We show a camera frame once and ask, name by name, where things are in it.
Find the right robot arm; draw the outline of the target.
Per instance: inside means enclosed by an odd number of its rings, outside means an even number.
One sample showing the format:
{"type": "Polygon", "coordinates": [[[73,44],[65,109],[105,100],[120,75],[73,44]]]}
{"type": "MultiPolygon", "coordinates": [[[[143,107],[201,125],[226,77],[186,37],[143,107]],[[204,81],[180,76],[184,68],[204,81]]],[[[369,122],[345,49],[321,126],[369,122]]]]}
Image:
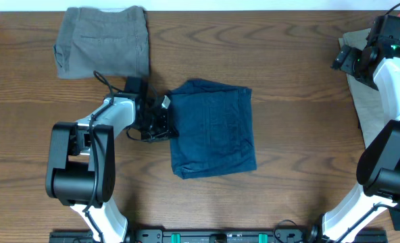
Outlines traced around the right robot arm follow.
{"type": "Polygon", "coordinates": [[[386,121],[362,153],[357,183],[311,231],[309,242],[357,242],[357,235],[385,210],[400,213],[400,17],[376,17],[363,49],[343,45],[332,63],[378,91],[386,121]]]}

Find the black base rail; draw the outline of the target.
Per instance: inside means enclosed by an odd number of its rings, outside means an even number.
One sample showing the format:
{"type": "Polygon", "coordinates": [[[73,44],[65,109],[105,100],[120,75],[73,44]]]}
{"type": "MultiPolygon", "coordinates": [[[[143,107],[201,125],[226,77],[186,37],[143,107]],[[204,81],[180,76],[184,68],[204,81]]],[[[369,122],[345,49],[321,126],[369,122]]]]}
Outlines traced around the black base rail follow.
{"type": "MultiPolygon", "coordinates": [[[[51,232],[50,243],[96,242],[92,231],[89,232],[51,232]]],[[[128,243],[273,243],[273,242],[333,242],[320,236],[317,229],[301,229],[291,226],[277,227],[272,231],[168,231],[160,229],[140,229],[128,231],[122,242],[128,243]]],[[[355,239],[355,243],[387,243],[384,230],[363,229],[355,239]]]]}

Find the khaki beige shorts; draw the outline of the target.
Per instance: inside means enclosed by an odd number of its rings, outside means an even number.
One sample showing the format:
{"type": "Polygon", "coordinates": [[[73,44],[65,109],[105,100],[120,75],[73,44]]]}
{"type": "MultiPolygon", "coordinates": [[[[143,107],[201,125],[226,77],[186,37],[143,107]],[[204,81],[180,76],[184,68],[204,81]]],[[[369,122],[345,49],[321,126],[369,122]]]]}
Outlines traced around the khaki beige shorts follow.
{"type": "Polygon", "coordinates": [[[364,143],[369,146],[389,121],[400,121],[400,17],[378,16],[371,28],[348,32],[339,44],[360,50],[378,48],[378,57],[370,69],[377,90],[347,74],[364,143]]]}

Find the navy blue shorts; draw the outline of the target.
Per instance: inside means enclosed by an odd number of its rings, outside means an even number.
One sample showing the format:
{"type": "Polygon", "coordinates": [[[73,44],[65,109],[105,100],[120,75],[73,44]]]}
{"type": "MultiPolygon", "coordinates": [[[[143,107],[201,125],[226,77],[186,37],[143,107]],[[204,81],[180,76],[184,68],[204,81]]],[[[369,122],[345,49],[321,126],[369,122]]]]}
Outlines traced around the navy blue shorts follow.
{"type": "Polygon", "coordinates": [[[175,175],[185,180],[257,168],[251,95],[248,87],[202,79],[169,92],[178,131],[170,141],[175,175]]]}

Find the folded grey shorts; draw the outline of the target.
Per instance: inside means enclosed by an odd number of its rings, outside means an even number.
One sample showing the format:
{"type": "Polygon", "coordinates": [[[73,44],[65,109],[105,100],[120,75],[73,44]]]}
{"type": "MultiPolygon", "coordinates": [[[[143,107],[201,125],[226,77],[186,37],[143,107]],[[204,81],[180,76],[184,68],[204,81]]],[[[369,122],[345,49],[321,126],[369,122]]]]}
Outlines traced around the folded grey shorts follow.
{"type": "Polygon", "coordinates": [[[53,46],[61,79],[104,76],[149,76],[149,33],[142,7],[101,11],[70,7],[53,46]]]}

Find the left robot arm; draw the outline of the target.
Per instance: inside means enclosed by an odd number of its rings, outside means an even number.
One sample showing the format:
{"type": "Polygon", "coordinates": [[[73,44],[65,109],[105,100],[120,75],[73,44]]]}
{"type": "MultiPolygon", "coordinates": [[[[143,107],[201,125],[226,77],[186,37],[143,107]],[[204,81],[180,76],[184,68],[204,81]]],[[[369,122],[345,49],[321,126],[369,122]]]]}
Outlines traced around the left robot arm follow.
{"type": "Polygon", "coordinates": [[[113,198],[115,139],[131,130],[139,132],[139,142],[178,135],[170,115],[170,98],[159,96],[146,80],[129,77],[119,89],[99,72],[94,76],[109,92],[86,117],[53,126],[45,179],[48,196],[79,214],[89,229],[52,232],[50,242],[134,242],[129,220],[113,198]]]}

